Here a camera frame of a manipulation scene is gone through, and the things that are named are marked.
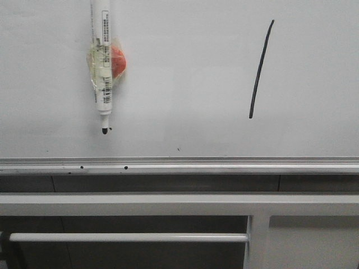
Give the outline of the red round magnet taped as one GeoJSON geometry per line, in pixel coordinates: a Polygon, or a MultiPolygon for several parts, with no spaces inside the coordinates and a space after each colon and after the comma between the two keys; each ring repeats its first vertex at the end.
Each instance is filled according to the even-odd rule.
{"type": "Polygon", "coordinates": [[[127,61],[125,59],[124,53],[120,50],[119,47],[112,45],[111,50],[112,77],[115,79],[119,78],[124,73],[127,67],[127,61]]]}

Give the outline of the white whiteboard marker black cap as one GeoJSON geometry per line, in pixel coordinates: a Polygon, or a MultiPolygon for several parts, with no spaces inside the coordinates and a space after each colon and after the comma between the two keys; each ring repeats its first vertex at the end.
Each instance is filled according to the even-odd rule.
{"type": "Polygon", "coordinates": [[[102,134],[109,131],[112,112],[112,53],[110,1],[91,1],[92,45],[90,47],[91,79],[95,103],[100,115],[102,134]]]}

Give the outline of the aluminium whiteboard marker tray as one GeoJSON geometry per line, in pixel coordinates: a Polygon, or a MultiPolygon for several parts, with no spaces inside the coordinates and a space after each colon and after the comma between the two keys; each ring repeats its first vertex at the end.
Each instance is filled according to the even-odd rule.
{"type": "Polygon", "coordinates": [[[357,157],[67,157],[1,159],[1,175],[357,173],[357,157]]]}

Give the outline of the white whiteboard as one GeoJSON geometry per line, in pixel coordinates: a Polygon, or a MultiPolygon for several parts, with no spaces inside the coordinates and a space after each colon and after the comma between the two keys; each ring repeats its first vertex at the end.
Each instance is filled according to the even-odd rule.
{"type": "Polygon", "coordinates": [[[88,1],[1,2],[1,157],[358,156],[357,1],[113,1],[101,132],[88,1]]]}

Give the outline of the white horizontal stand rod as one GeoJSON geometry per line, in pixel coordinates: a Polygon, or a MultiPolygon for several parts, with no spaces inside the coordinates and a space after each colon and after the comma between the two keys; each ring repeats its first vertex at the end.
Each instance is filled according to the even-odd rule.
{"type": "Polygon", "coordinates": [[[220,242],[247,243],[248,234],[223,233],[12,233],[12,242],[220,242]]]}

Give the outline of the black caster wheel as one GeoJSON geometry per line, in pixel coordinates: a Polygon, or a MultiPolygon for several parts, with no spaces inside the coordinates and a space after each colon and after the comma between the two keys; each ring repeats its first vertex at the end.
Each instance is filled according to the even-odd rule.
{"type": "Polygon", "coordinates": [[[1,232],[1,268],[18,268],[9,235],[3,231],[1,232]]]}

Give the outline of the white metal stand frame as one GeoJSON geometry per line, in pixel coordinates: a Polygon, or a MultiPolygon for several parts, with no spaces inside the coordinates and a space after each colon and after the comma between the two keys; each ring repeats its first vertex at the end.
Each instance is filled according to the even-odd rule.
{"type": "Polygon", "coordinates": [[[5,193],[3,216],[248,215],[249,268],[263,268],[272,216],[358,216],[357,195],[5,193]]]}

